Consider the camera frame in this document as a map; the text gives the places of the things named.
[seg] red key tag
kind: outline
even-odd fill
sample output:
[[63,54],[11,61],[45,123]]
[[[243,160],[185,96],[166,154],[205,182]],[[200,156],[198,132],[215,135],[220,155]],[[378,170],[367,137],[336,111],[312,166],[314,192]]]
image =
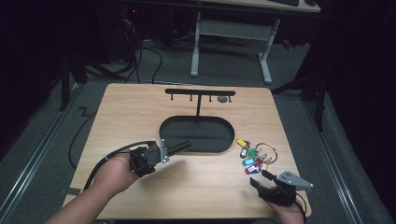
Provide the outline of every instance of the red key tag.
[[256,164],[249,166],[245,169],[245,173],[247,175],[258,174],[260,172],[260,166],[256,166]]
[[256,159],[256,162],[254,163],[254,165],[256,165],[257,167],[262,167],[263,163],[264,163],[264,161],[259,157]]

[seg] blue key tag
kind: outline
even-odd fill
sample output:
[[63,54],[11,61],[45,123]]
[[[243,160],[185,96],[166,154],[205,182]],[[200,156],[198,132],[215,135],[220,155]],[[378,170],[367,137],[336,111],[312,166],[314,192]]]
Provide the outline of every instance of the blue key tag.
[[247,175],[258,174],[259,172],[260,172],[260,166],[257,167],[254,164],[245,169],[245,173]]
[[256,158],[255,157],[249,158],[249,159],[246,159],[246,160],[242,161],[242,165],[245,168],[253,165],[254,163],[256,163]]

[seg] key tag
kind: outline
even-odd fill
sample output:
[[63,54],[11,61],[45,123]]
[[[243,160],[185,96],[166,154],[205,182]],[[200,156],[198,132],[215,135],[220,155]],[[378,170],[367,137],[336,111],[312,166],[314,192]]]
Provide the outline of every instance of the key tag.
[[247,151],[247,154],[249,156],[259,156],[260,151],[262,151],[262,149],[255,149],[253,147],[250,147]]
[[267,154],[257,157],[255,162],[255,165],[260,166],[261,170],[267,170],[268,163],[265,162],[265,158],[267,158]]
[[256,164],[253,164],[245,169],[245,173],[247,175],[253,175],[253,174],[258,174],[260,170],[261,170],[260,166],[257,167]]
[[244,159],[248,154],[248,150],[245,147],[242,147],[241,153],[239,154],[239,157],[241,159]]
[[250,145],[250,143],[248,141],[245,141],[242,138],[236,138],[235,141],[240,147],[247,148]]
[[256,163],[256,158],[255,158],[255,157],[252,157],[252,158],[249,158],[249,159],[246,159],[246,160],[243,160],[243,161],[242,161],[242,165],[243,165],[245,168],[247,168],[247,167],[253,165],[254,163]]

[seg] table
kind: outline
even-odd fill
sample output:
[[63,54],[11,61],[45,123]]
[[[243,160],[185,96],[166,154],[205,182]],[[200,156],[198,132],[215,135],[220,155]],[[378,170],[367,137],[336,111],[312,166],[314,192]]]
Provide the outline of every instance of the table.
[[[299,6],[297,7],[287,6],[267,0],[202,0],[199,1],[199,4],[202,4],[202,2],[210,4],[217,3],[225,5],[235,5],[241,7],[263,7],[276,10],[299,11],[305,13],[320,12],[320,7],[318,5],[311,7],[304,0],[300,0]],[[201,20],[201,13],[198,12],[195,25],[195,45],[191,61],[191,76],[198,76],[200,35],[216,35],[264,41],[265,45],[262,49],[262,53],[259,54],[259,62],[262,68],[264,82],[267,84],[271,84],[272,79],[266,60],[270,52],[271,46],[274,42],[279,23],[280,19],[275,19],[272,24],[268,25],[247,24],[229,21]]]
[[[235,91],[229,103],[215,97],[202,98],[201,115],[228,120],[235,137],[253,145],[265,142],[277,149],[278,159],[268,171],[298,174],[272,93],[265,88],[110,84],[78,163],[70,187],[83,189],[93,166],[109,152],[144,140],[160,141],[159,128],[175,115],[194,115],[197,97],[171,96],[165,89]],[[249,185],[250,177],[269,188],[273,182],[260,174],[246,175],[239,157],[241,147],[233,141],[221,153],[182,152],[157,171],[136,181],[113,198],[98,218],[266,218],[272,209]],[[305,192],[307,215],[311,207]],[[75,196],[67,195],[64,204]]]

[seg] gray carpet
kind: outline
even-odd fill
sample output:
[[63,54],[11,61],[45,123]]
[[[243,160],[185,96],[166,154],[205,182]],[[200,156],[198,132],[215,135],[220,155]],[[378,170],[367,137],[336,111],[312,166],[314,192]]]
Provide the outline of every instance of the gray carpet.
[[[309,46],[302,46],[287,50],[282,46],[274,45],[268,58],[274,83],[266,85],[263,82],[257,56],[250,53],[259,45],[260,43],[257,42],[249,43],[244,46],[247,51],[238,50],[236,53],[234,49],[238,45],[235,44],[203,44],[200,74],[196,78],[191,78],[189,73],[192,46],[189,41],[180,42],[172,47],[156,45],[155,42],[144,44],[147,48],[153,47],[152,49],[160,52],[162,56],[163,61],[156,74],[156,81],[269,89],[292,81],[309,49]],[[154,51],[144,49],[142,63],[138,67],[140,81],[150,82],[159,64],[160,56]],[[122,66],[107,65],[112,70]],[[87,120],[87,116],[98,108],[106,85],[111,82],[116,81],[90,76],[85,86],[73,91],[75,101],[70,105],[67,113],[63,114],[63,122],[49,142],[47,155],[35,171],[34,178],[19,202],[15,208],[12,208],[13,212],[8,223],[42,223],[62,207],[65,196],[63,188],[69,186],[74,175],[74,169],[68,160],[68,149],[78,128]],[[137,76],[134,73],[130,83],[136,82]],[[59,116],[60,90],[60,85],[54,88],[51,97],[31,117],[29,126],[19,141],[1,161],[0,200],[2,202],[34,155],[52,121]],[[323,133],[319,133],[312,122],[311,104],[301,102],[298,91],[287,91],[274,97],[300,175],[315,184],[314,191],[308,194],[313,213],[307,219],[307,223],[353,223],[346,212],[346,206],[340,200],[340,192],[336,184],[334,185],[332,167],[329,166],[326,154],[323,152],[323,139],[325,145],[331,149],[336,167],[342,174],[358,209],[361,220],[355,223],[394,223],[356,159],[329,97],[326,99]],[[92,123],[93,119],[87,122],[72,146],[74,164],[78,162]],[[255,223],[274,222],[256,220]]]

